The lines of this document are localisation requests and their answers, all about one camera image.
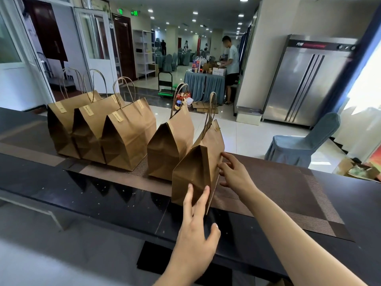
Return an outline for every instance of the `white shelving unit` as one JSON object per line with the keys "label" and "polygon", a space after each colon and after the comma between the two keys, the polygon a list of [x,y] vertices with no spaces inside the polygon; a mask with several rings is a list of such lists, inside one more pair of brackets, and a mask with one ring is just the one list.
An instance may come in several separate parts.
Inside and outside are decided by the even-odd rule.
{"label": "white shelving unit", "polygon": [[133,30],[136,73],[138,78],[145,76],[145,80],[147,80],[148,74],[156,72],[149,68],[149,65],[155,67],[155,58],[152,58],[154,55],[152,54],[151,34],[151,31]]}

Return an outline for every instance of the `hand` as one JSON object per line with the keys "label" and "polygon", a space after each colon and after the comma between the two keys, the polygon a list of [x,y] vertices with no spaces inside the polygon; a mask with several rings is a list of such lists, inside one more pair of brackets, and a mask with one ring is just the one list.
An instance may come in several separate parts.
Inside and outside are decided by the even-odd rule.
{"label": "hand", "polygon": [[231,188],[245,203],[259,190],[250,178],[245,166],[234,155],[229,153],[221,153],[221,155],[229,162],[218,165],[221,169],[219,174],[226,180],[226,182],[220,182],[220,185]]}
{"label": "hand", "polygon": [[209,192],[210,189],[206,186],[196,205],[192,207],[193,185],[188,185],[184,199],[183,223],[167,269],[155,283],[156,286],[191,285],[212,261],[221,231],[214,223],[209,237],[205,239],[203,218]]}

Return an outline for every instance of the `left hand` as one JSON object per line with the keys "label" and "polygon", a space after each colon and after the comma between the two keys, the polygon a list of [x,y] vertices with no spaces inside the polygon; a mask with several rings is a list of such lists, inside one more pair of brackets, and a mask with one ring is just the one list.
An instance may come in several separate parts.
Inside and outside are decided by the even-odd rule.
{"label": "left hand", "polygon": [[156,286],[191,285],[206,271],[212,261],[221,231],[214,223],[209,237],[205,239],[203,218],[209,192],[210,189],[206,186],[192,208],[193,185],[189,184],[184,199],[183,223],[176,245],[164,274],[155,283]]}

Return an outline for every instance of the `brown door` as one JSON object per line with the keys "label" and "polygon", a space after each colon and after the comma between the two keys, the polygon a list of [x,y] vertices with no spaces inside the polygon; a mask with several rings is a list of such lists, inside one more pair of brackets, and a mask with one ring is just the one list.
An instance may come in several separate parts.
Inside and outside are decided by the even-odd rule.
{"label": "brown door", "polygon": [[137,80],[135,72],[134,47],[131,20],[128,17],[112,14],[115,35],[120,56],[120,67],[124,76]]}
{"label": "brown door", "polygon": [[64,44],[51,4],[37,0],[23,0],[31,16],[43,53],[47,58],[67,61]]}

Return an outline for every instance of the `ceiling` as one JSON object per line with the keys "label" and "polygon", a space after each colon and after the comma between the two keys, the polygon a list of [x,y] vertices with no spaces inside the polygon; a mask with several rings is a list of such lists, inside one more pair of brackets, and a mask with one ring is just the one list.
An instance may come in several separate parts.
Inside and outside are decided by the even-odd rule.
{"label": "ceiling", "polygon": [[230,36],[236,36],[238,23],[242,22],[241,33],[245,33],[250,25],[255,9],[260,0],[249,0],[242,3],[240,0],[109,0],[118,6],[140,10],[141,14],[149,14],[155,17],[152,20],[153,28],[160,27],[164,30],[168,25],[180,26],[179,34],[193,31],[202,35],[210,35],[209,31],[220,28]]}

